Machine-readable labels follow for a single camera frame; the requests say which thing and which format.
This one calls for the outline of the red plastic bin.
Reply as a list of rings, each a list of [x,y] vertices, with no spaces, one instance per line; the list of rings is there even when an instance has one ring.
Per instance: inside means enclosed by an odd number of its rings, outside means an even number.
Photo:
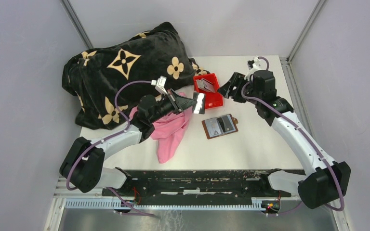
[[[205,94],[205,109],[222,107],[224,105],[223,96],[217,92],[219,83],[216,75],[206,74],[193,77],[194,90]]]

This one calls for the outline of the black credit card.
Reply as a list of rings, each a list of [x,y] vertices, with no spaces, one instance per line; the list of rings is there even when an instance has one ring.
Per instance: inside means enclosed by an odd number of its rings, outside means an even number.
[[[206,95],[204,93],[193,93],[193,100],[195,104],[192,106],[192,113],[193,114],[205,114],[205,101],[206,101]]]

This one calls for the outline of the stack of cards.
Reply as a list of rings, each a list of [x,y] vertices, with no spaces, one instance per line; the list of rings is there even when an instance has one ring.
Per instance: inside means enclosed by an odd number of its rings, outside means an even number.
[[[204,78],[197,79],[196,84],[199,90],[203,90],[205,92],[216,93],[214,85]]]

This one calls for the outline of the dark credit card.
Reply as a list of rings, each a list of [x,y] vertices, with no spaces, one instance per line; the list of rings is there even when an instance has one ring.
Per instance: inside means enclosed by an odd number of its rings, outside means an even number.
[[[231,115],[223,115],[217,118],[223,134],[231,133],[236,131],[235,124]]]

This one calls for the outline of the brown leather card holder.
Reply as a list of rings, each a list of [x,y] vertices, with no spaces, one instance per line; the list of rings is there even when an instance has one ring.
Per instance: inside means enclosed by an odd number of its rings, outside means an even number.
[[[231,114],[209,118],[201,123],[208,140],[238,132],[238,120]]]

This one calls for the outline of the white credit card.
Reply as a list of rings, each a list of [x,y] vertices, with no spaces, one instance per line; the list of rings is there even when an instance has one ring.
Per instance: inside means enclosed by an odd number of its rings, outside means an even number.
[[[208,120],[204,120],[207,132],[208,132],[208,137],[213,138],[217,137],[219,135],[222,135],[222,129],[221,126],[216,118],[211,118]]]

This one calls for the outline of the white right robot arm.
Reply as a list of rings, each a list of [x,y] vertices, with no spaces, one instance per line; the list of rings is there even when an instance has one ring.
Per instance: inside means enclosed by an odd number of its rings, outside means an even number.
[[[277,95],[273,72],[257,70],[247,75],[235,72],[217,91],[238,103],[254,104],[258,115],[284,139],[303,167],[304,175],[281,169],[264,173],[259,183],[262,195],[283,191],[298,195],[310,209],[325,205],[335,211],[344,210],[350,166],[338,163],[311,137],[289,102]]]

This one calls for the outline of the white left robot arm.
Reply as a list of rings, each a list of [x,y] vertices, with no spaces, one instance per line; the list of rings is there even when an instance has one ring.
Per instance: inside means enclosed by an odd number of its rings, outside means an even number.
[[[181,96],[168,90],[161,100],[152,95],[142,97],[137,111],[125,129],[105,137],[88,140],[77,138],[69,149],[59,173],[66,178],[69,190],[78,189],[87,193],[96,187],[113,188],[125,196],[132,190],[132,182],[122,169],[106,168],[104,161],[119,151],[139,144],[154,132],[154,123],[170,113],[179,114],[187,109],[193,113],[203,114],[205,94],[195,92],[192,98]]]

